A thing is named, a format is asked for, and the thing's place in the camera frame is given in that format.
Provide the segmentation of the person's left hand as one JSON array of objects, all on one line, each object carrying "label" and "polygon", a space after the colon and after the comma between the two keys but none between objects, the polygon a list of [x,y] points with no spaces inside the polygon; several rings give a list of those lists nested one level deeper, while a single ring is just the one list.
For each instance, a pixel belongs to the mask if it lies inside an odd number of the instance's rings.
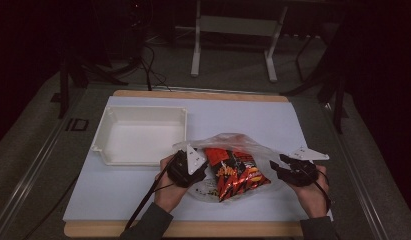
[{"label": "person's left hand", "polygon": [[167,213],[171,213],[181,202],[187,189],[179,187],[168,177],[166,167],[173,156],[168,156],[160,161],[161,172],[156,176],[159,179],[155,190],[154,203]]}]

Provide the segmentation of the white plastic bin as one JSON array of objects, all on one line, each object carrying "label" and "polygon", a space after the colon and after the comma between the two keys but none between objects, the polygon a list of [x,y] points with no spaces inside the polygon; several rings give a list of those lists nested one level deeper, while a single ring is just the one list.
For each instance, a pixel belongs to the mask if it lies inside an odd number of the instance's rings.
[{"label": "white plastic bin", "polygon": [[91,149],[106,165],[158,166],[186,133],[186,108],[106,106]]}]

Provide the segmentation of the clear plastic bag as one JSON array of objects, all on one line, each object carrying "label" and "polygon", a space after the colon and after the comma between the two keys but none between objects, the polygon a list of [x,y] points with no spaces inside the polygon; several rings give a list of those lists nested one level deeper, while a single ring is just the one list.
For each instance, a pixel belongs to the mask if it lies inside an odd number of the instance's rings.
[{"label": "clear plastic bag", "polygon": [[[271,181],[270,184],[262,185],[256,189],[249,190],[243,194],[236,195],[222,202],[236,201],[258,193],[275,192],[282,188],[282,181],[278,179],[277,174],[271,169],[269,163],[269,161],[272,160],[277,164],[283,165],[280,161],[279,153],[257,143],[245,134],[221,133],[207,139],[179,142],[173,145],[173,149],[185,151],[187,145],[193,147],[206,160],[207,157],[204,153],[206,148],[221,148],[249,153],[255,159],[258,169]],[[220,203],[218,199],[217,183],[208,160],[205,174],[206,176],[202,181],[189,187],[188,193],[203,202]]]}]

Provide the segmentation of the white metal stand frame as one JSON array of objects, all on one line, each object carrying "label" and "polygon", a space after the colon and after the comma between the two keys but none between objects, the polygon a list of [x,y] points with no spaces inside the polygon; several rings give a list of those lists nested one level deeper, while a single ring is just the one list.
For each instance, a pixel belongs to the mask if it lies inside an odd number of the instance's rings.
[{"label": "white metal stand frame", "polygon": [[197,77],[200,70],[201,59],[201,33],[227,33],[239,35],[265,36],[271,38],[270,46],[264,50],[264,59],[270,82],[277,82],[274,51],[281,35],[288,7],[283,6],[276,20],[246,19],[223,16],[203,15],[201,13],[201,0],[196,0],[195,16],[195,45],[191,65],[191,76]]}]

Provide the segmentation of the red chip packet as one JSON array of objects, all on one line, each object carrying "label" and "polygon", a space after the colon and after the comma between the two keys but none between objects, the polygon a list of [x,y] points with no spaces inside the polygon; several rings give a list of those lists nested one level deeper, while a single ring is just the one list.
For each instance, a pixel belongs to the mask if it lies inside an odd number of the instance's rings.
[{"label": "red chip packet", "polygon": [[221,148],[206,148],[204,153],[215,176],[220,202],[271,183],[249,153]]}]

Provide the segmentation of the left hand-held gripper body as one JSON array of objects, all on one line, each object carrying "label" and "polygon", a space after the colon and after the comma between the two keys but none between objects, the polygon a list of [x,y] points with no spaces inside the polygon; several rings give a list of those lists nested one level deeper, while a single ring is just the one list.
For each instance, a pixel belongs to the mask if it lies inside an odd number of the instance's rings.
[{"label": "left hand-held gripper body", "polygon": [[202,181],[206,174],[207,160],[193,147],[186,146],[186,150],[179,150],[168,164],[168,177],[179,187],[189,188]]}]

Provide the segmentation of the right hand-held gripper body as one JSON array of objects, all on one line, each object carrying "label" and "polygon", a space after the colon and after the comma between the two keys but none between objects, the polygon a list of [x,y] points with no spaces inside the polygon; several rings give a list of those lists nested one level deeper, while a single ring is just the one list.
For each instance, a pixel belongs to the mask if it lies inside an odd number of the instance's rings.
[{"label": "right hand-held gripper body", "polygon": [[292,164],[287,164],[289,168],[286,173],[282,173],[282,180],[297,187],[308,186],[318,179],[318,171],[314,160],[329,160],[328,154],[320,153],[307,147],[287,154],[294,159]]}]

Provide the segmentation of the black tripod stand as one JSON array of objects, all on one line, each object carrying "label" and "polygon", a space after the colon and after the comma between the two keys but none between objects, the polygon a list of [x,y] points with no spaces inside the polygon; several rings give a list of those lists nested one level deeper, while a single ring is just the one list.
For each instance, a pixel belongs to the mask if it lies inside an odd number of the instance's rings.
[{"label": "black tripod stand", "polygon": [[281,96],[296,96],[320,85],[317,100],[322,104],[334,101],[333,125],[339,134],[343,133],[341,123],[346,86],[345,44],[344,38],[336,33],[316,68],[308,75],[305,82],[296,88],[280,93]]}]

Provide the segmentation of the white table mat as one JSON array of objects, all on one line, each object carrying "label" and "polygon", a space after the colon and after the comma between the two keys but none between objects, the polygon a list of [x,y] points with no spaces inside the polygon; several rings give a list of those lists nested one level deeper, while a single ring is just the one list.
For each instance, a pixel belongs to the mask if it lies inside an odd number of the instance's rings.
[{"label": "white table mat", "polygon": [[[106,106],[186,108],[187,141],[221,133],[239,133],[285,154],[306,144],[294,107],[289,102],[112,96]],[[158,172],[159,165],[106,165],[102,157],[90,149],[64,221],[128,220]]]}]

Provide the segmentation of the person's right hand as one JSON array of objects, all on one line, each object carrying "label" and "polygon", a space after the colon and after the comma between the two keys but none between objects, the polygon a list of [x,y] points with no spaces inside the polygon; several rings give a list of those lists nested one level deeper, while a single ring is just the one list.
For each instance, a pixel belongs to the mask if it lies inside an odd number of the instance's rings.
[{"label": "person's right hand", "polygon": [[317,165],[316,169],[318,170],[318,179],[315,184],[304,187],[290,185],[309,218],[325,217],[328,212],[325,198],[329,192],[326,168]]}]

